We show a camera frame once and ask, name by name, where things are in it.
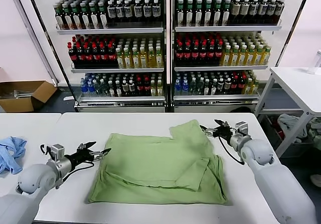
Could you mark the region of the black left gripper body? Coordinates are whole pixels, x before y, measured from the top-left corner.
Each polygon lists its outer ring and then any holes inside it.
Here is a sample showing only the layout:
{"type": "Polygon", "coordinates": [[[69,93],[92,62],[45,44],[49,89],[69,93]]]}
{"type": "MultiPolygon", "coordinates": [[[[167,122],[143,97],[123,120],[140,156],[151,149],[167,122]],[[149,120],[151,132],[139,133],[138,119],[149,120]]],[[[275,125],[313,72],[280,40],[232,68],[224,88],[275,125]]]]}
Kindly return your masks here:
{"type": "Polygon", "coordinates": [[[65,155],[65,157],[70,161],[71,167],[75,168],[86,161],[92,162],[94,157],[91,155],[91,152],[92,151],[88,149],[78,149],[76,153],[72,155],[65,155]]]}

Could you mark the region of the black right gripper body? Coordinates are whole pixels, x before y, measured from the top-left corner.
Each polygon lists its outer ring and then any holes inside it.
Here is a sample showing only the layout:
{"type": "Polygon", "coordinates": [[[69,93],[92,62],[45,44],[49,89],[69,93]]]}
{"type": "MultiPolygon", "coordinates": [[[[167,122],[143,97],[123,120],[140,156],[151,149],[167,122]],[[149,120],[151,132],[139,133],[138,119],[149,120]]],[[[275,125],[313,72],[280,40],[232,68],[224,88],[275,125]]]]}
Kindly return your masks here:
{"type": "Polygon", "coordinates": [[[233,129],[229,126],[218,126],[213,130],[213,137],[214,138],[222,138],[224,140],[230,140],[233,136],[233,129]]]}

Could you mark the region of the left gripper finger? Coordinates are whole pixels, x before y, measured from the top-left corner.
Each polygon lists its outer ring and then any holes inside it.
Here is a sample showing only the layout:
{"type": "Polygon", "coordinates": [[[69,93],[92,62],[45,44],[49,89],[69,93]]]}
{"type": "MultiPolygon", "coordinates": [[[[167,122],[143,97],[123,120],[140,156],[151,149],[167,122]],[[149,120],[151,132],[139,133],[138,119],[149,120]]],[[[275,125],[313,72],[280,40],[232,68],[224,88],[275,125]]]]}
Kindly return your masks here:
{"type": "Polygon", "coordinates": [[[102,151],[91,151],[90,155],[92,156],[93,160],[101,160],[111,151],[111,148],[104,149],[102,151]]]}
{"type": "Polygon", "coordinates": [[[84,149],[89,149],[90,147],[92,147],[94,144],[96,144],[96,141],[92,141],[92,142],[87,142],[87,143],[81,143],[78,147],[77,150],[84,150],[84,149]]]}

